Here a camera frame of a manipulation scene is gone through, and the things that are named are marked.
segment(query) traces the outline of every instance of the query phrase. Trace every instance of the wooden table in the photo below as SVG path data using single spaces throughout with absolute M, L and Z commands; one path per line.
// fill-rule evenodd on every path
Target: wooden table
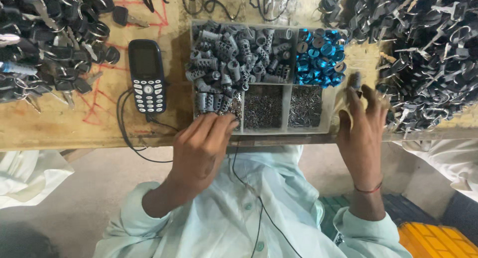
M 116 102 L 119 95 L 131 87 L 128 69 L 128 42 L 146 38 L 158 42 L 163 55 L 164 75 L 170 87 L 167 95 L 167 110 L 157 116 L 165 124 L 179 129 L 187 127 L 193 120 L 191 86 L 184 76 L 184 64 L 189 61 L 191 18 L 213 19 L 227 22 L 224 10 L 217 4 L 212 13 L 204 8 L 198 15 L 191 16 L 185 11 L 182 0 L 153 0 L 156 11 L 149 12 L 142 0 L 115 0 L 116 5 L 125 6 L 129 13 L 151 23 L 149 28 L 134 25 L 120 27 L 112 21 L 110 14 L 101 20 L 111 28 L 109 45 L 115 45 L 121 52 L 121 60 L 116 65 L 94 65 L 92 73 L 104 72 L 102 78 L 93 85 L 93 91 L 80 95 L 73 94 L 75 109 L 46 95 L 39 99 L 42 113 L 37 113 L 25 101 L 0 104 L 0 149 L 67 149 L 100 148 L 126 146 L 116 119 Z M 227 10 L 235 15 L 239 10 L 237 22 L 264 23 L 258 9 L 248 0 L 219 0 Z M 315 10 L 320 0 L 290 0 L 286 12 L 274 23 L 293 26 L 323 27 L 318 21 L 320 13 Z M 206 7 L 212 8 L 212 2 Z M 201 1 L 185 1 L 189 10 L 201 7 Z M 377 78 L 375 67 L 379 60 L 376 45 L 350 45 L 347 48 L 347 72 L 360 71 L 369 85 Z M 336 99 L 336 112 L 343 108 L 343 94 Z M 144 116 L 134 107 L 130 98 L 125 107 L 124 121 L 128 136 L 134 145 L 171 145 L 174 131 L 146 122 Z M 337 131 L 338 117 L 333 117 L 331 133 L 321 135 L 273 135 L 234 137 L 232 144 L 277 145 L 332 143 Z M 449 122 L 441 123 L 432 132 L 411 133 L 407 139 L 444 139 L 478 137 L 478 108 L 469 108 Z M 384 140 L 402 140 L 403 134 L 384 134 Z

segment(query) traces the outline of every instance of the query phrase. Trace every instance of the mobile phone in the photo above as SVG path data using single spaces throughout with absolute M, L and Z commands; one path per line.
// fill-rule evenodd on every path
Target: mobile phone
M 166 82 L 158 43 L 135 39 L 128 45 L 129 70 L 134 88 L 134 102 L 143 114 L 166 110 Z

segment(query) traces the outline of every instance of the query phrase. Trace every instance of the yellow crate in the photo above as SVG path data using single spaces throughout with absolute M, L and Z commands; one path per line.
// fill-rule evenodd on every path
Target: yellow crate
M 478 248 L 453 227 L 404 223 L 398 233 L 414 258 L 478 258 Z

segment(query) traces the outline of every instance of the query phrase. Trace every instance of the hand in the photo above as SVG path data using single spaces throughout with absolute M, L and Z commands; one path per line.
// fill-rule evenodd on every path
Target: hand
M 165 182 L 190 192 L 193 198 L 213 181 L 226 154 L 232 131 L 239 123 L 234 114 L 202 114 L 176 135 L 173 168 Z
M 351 127 L 349 114 L 341 110 L 340 130 L 337 144 L 345 165 L 349 169 L 355 187 L 361 191 L 372 191 L 382 181 L 380 151 L 383 126 L 388 109 L 381 104 L 375 91 L 362 85 L 363 96 L 368 101 L 364 111 L 357 93 L 347 89 L 350 114 L 354 120 Z

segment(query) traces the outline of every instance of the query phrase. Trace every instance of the red thread bracelet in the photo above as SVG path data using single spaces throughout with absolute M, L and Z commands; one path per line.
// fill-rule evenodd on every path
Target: red thread bracelet
M 362 190 L 359 190 L 355 185 L 354 185 L 354 188 L 357 192 L 360 192 L 360 193 L 363 193 L 363 194 L 373 194 L 375 193 L 376 191 L 380 190 L 380 188 L 382 187 L 382 182 L 380 182 L 380 184 L 373 190 L 373 191 L 362 191 Z

